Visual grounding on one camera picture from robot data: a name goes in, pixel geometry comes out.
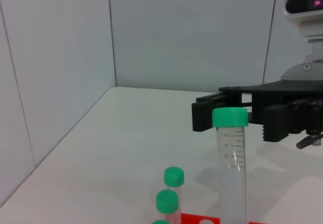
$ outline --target white table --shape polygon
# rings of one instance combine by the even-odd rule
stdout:
[[[113,88],[0,209],[0,223],[149,224],[163,171],[184,169],[185,213],[219,216],[214,130],[192,131],[199,92]],[[262,141],[246,129],[249,217],[276,224],[323,220],[323,147],[304,135]]]

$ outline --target white camera housing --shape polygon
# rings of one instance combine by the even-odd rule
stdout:
[[[288,3],[293,0],[285,0],[284,14],[286,18],[292,22],[302,36],[306,37],[321,37],[323,38],[323,0],[320,9],[306,12],[289,12]]]

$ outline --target test tube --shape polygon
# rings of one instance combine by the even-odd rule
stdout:
[[[164,172],[164,183],[168,190],[173,190],[179,199],[179,215],[182,205],[182,185],[184,184],[184,171],[180,167],[169,167]]]
[[[181,214],[178,211],[178,195],[173,190],[162,190],[156,196],[156,207],[160,212],[160,219],[170,224],[180,224]]]
[[[212,121],[217,128],[221,224],[248,224],[244,140],[248,112],[217,108]]]
[[[156,220],[152,224],[170,224],[170,223],[166,220]]]

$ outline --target green cap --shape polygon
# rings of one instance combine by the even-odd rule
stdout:
[[[152,224],[170,224],[170,223],[166,220],[156,220]]]
[[[217,108],[212,114],[213,127],[247,127],[248,111],[245,108]]]
[[[160,213],[171,214],[178,210],[178,195],[173,190],[162,190],[156,196],[156,207]]]
[[[184,184],[184,171],[180,167],[169,167],[164,172],[164,183],[169,187],[180,187]]]

